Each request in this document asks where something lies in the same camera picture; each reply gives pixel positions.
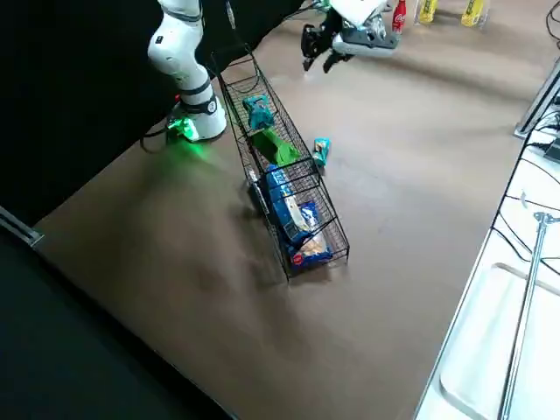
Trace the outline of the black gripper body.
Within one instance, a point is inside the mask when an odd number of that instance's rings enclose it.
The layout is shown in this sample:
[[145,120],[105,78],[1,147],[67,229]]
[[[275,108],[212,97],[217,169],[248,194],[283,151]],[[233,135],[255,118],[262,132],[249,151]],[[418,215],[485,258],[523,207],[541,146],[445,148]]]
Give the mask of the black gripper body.
[[342,15],[331,8],[325,15],[325,20],[321,23],[321,45],[337,46],[347,42],[347,37],[351,33],[351,26]]

